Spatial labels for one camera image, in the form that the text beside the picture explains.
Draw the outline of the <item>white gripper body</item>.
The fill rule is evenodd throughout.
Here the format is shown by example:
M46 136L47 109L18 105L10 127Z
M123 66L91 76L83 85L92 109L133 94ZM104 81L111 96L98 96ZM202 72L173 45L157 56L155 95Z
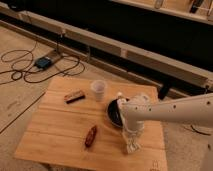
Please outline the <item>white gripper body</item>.
M126 129L123 129L122 136L126 143L126 150L128 154L134 153L141 148L141 145L139 143L141 131L128 131Z

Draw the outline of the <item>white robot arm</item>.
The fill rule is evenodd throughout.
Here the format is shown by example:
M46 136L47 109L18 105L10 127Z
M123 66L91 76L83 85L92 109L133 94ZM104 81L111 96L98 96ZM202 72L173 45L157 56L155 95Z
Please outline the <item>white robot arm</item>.
M117 99L128 153L140 149L138 142L145 121L164 121L213 127L213 93L151 103L140 93L129 100Z

